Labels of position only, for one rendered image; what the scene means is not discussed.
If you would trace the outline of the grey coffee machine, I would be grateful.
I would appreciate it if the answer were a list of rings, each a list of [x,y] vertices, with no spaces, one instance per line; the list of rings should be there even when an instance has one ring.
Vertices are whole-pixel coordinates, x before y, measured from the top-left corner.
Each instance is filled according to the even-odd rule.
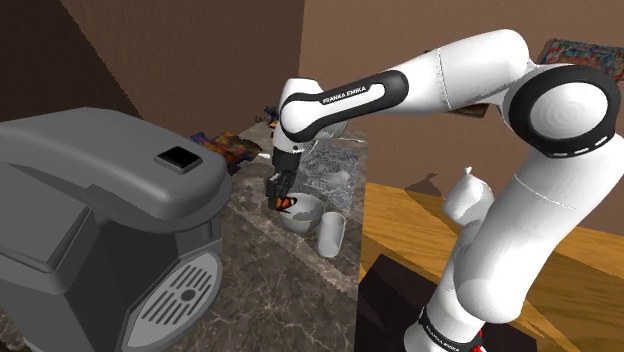
[[[32,352],[165,352],[221,279],[225,159],[117,111],[0,123],[0,308]]]

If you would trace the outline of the colourful patterned cloth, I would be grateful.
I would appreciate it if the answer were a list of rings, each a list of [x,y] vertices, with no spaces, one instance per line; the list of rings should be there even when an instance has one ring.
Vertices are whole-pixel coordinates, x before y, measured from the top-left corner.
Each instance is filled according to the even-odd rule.
[[[226,159],[230,175],[240,170],[240,164],[243,161],[253,161],[262,152],[262,148],[255,142],[242,139],[230,132],[222,132],[212,139],[203,132],[199,132],[192,135],[191,139],[223,156]]]

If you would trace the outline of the colourful wall picture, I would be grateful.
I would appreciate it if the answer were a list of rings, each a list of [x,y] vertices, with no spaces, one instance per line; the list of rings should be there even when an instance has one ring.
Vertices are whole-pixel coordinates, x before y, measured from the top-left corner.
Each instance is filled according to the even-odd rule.
[[[613,78],[624,92],[624,47],[553,38],[546,42],[536,62],[590,66]]]

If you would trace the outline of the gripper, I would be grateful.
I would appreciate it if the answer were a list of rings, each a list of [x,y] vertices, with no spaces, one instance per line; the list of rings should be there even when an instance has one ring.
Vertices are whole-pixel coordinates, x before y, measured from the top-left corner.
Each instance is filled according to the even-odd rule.
[[[289,153],[278,148],[273,149],[272,165],[275,173],[266,180],[265,196],[268,205],[275,210],[275,200],[277,197],[289,196],[301,160],[300,153]]]

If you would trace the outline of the white cup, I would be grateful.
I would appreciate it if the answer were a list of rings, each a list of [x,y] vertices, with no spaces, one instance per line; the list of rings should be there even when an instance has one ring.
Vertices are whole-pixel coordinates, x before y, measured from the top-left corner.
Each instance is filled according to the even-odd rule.
[[[326,212],[320,222],[317,236],[317,252],[325,258],[338,255],[344,238],[345,217],[338,212]]]

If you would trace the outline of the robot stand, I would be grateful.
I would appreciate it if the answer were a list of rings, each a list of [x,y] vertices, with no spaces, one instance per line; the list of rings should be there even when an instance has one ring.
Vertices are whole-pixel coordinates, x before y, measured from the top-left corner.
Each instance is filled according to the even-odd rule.
[[[354,352],[405,352],[403,335],[436,284],[380,255],[358,288]],[[510,325],[483,327],[488,352],[537,352],[534,338]]]

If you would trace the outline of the grey bowl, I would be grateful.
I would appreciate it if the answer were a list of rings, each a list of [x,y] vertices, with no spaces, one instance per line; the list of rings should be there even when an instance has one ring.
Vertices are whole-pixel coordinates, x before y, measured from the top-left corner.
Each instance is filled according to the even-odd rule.
[[[325,213],[324,203],[317,197],[305,193],[291,193],[296,202],[279,213],[284,227],[296,234],[304,234],[314,229]]]

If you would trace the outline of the dark blue small figure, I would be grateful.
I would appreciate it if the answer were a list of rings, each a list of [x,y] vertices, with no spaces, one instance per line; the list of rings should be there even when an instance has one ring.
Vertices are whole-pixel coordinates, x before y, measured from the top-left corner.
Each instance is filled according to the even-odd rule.
[[[269,128],[275,129],[279,122],[279,113],[277,112],[277,108],[275,106],[273,107],[266,106],[264,108],[264,112],[266,113],[266,116],[265,117],[256,116],[255,122],[256,123],[265,122]]]

